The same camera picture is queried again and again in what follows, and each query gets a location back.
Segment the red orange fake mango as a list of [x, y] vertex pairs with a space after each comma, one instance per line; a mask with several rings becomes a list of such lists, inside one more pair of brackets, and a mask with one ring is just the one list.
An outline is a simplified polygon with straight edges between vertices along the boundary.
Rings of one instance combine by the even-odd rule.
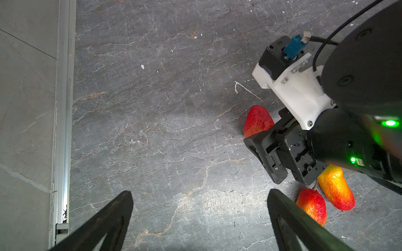
[[317, 178], [324, 195], [332, 205], [341, 210], [349, 211], [355, 207], [355, 198], [349, 188], [341, 167], [329, 165]]

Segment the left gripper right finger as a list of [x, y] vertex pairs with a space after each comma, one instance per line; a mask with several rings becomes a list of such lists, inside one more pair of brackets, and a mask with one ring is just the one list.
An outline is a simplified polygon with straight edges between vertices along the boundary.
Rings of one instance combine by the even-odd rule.
[[314, 221], [280, 190], [270, 190], [267, 206], [280, 251], [301, 251], [300, 243], [303, 243], [309, 251], [352, 250]]

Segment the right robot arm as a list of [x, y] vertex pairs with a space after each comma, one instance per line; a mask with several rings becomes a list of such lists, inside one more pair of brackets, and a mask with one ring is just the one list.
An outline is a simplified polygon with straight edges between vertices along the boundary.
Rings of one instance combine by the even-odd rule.
[[309, 33], [271, 43], [252, 73], [284, 104], [270, 129], [245, 138], [270, 178], [305, 185], [329, 165], [402, 192], [402, 3], [384, 8], [341, 42], [324, 65], [305, 52]]

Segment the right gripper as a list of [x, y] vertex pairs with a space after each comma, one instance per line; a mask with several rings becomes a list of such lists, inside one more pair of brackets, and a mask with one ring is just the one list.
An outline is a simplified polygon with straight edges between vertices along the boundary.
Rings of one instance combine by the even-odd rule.
[[246, 147], [258, 158], [274, 183], [280, 184], [290, 170], [301, 184], [311, 185], [328, 167], [317, 160], [308, 144], [307, 131], [287, 108], [279, 111], [281, 119], [269, 130], [244, 139]]

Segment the red yellow fake mango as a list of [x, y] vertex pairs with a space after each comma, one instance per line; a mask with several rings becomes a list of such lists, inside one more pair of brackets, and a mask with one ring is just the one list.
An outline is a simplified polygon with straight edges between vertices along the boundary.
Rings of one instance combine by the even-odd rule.
[[324, 226], [327, 221], [327, 207], [318, 191], [309, 188], [301, 190], [296, 204], [318, 224]]

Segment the red fake pear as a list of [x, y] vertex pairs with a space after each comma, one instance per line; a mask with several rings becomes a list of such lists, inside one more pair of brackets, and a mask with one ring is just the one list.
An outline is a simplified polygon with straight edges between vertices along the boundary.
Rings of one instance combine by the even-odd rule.
[[268, 131], [275, 125], [270, 113], [263, 106], [253, 106], [244, 125], [244, 136], [248, 138], [261, 131]]

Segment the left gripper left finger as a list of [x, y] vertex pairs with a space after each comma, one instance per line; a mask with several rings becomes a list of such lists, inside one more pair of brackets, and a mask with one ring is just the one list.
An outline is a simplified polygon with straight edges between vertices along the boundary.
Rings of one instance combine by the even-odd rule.
[[122, 249], [134, 202], [130, 191], [123, 191], [80, 228], [53, 247], [52, 251], [92, 251], [102, 241], [101, 251]]

